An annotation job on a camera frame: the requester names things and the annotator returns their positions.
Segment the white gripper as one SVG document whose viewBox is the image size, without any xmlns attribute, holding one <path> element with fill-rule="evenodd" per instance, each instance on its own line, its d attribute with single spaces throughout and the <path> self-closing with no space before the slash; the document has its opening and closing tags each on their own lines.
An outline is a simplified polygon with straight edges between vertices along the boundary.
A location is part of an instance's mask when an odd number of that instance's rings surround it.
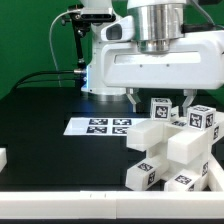
<svg viewBox="0 0 224 224">
<path fill-rule="evenodd" d="M 183 115 L 196 89 L 224 85 L 224 30 L 187 33 L 174 39 L 165 53 L 142 53 L 134 37 L 134 19 L 126 16 L 101 30 L 102 80 L 108 87 L 123 87 L 138 112 L 138 89 L 185 89 Z"/>
</svg>

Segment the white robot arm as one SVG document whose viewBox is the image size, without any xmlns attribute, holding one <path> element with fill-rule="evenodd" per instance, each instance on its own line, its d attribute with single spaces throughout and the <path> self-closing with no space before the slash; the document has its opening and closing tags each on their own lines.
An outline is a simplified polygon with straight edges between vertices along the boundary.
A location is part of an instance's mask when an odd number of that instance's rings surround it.
<svg viewBox="0 0 224 224">
<path fill-rule="evenodd" d="M 118 15 L 112 0 L 81 0 L 81 17 L 93 31 L 92 60 L 83 90 L 101 100 L 136 89 L 182 89 L 188 107 L 199 89 L 224 85 L 224 30 L 184 22 L 184 7 L 206 15 L 203 0 L 128 0 Z"/>
</svg>

